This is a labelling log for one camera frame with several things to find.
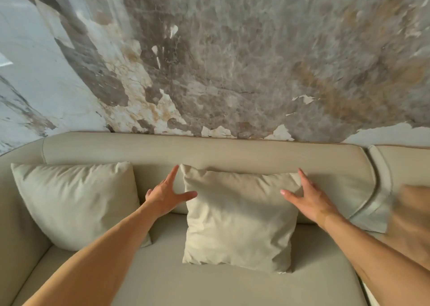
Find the finger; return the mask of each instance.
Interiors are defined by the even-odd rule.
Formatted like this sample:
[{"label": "finger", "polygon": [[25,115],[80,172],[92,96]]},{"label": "finger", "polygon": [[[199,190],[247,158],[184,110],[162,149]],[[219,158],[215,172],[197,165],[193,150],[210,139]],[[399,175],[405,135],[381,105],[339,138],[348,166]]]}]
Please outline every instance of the finger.
[{"label": "finger", "polygon": [[196,191],[192,191],[192,192],[186,192],[183,194],[179,194],[178,197],[181,201],[186,202],[187,200],[192,200],[193,198],[195,198],[197,196],[197,192]]},{"label": "finger", "polygon": [[298,174],[300,176],[301,185],[303,187],[309,187],[312,186],[312,182],[309,180],[309,178],[304,174],[303,170],[298,168]]},{"label": "finger", "polygon": [[176,173],[178,172],[179,166],[175,165],[173,167],[172,171],[167,175],[165,179],[165,183],[168,185],[173,185],[173,182],[175,181]]},{"label": "finger", "polygon": [[291,193],[290,191],[286,189],[281,189],[281,194],[284,195],[284,198],[288,201],[296,205],[296,203],[299,200],[299,197],[295,195],[294,193]]}]

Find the hand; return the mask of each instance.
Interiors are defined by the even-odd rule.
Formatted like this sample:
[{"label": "hand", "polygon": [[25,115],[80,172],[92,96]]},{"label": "hand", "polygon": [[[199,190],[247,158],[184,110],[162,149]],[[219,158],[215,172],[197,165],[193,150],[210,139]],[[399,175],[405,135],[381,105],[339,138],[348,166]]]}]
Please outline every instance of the hand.
[{"label": "hand", "polygon": [[303,197],[298,197],[290,191],[282,189],[281,194],[287,201],[293,203],[307,218],[318,223],[321,227],[324,227],[324,224],[320,223],[321,216],[322,219],[331,214],[341,216],[325,192],[311,182],[301,169],[298,170],[298,174],[303,186]]},{"label": "hand", "polygon": [[178,172],[179,166],[173,167],[172,171],[168,174],[160,184],[154,189],[149,189],[146,193],[146,201],[143,205],[153,205],[158,216],[169,213],[179,203],[191,200],[197,196],[197,192],[186,192],[183,194],[175,194],[173,191],[173,182],[175,181],[176,173]]}]

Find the person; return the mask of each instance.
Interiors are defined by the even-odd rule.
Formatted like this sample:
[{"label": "person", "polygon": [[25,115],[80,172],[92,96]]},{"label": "person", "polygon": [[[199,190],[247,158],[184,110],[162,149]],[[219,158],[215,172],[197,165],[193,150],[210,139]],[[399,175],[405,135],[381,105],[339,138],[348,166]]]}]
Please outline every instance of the person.
[{"label": "person", "polygon": [[[67,260],[25,306],[110,305],[155,220],[197,192],[175,194],[178,166],[146,194],[134,213]],[[328,196],[299,169],[304,197],[284,198],[315,221],[337,243],[381,306],[428,305],[430,271],[349,223]]]}]

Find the forearm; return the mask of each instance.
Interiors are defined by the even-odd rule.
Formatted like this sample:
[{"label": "forearm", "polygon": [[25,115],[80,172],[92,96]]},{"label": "forearm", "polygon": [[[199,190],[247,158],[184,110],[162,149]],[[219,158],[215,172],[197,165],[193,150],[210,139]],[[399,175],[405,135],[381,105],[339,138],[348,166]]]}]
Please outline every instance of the forearm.
[{"label": "forearm", "polygon": [[25,306],[110,305],[157,217],[153,205],[144,203],[67,260]]},{"label": "forearm", "polygon": [[381,306],[428,303],[430,271],[341,216],[328,216],[324,226]]}]

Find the beige sofa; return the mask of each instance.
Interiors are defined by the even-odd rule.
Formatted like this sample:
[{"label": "beige sofa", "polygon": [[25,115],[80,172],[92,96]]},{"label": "beige sofa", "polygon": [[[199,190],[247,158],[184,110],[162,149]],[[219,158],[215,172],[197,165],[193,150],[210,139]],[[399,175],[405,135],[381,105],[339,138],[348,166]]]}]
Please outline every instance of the beige sofa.
[{"label": "beige sofa", "polygon": [[[0,306],[22,305],[72,255],[53,246],[31,219],[15,186],[12,162],[131,161],[141,199],[174,164],[263,174],[292,172],[300,166],[347,217],[365,222],[381,209],[383,190],[395,191],[401,183],[430,183],[423,174],[430,164],[429,151],[374,146],[367,152],[371,160],[362,148],[342,144],[111,133],[67,133],[35,141],[0,157]],[[339,175],[355,178],[365,188],[363,193],[353,196]],[[183,189],[179,174],[175,190]],[[153,244],[136,253],[113,305],[367,305],[345,256],[303,216],[292,239],[293,273],[280,275],[230,265],[182,264],[186,212],[181,205],[154,224]]]}]

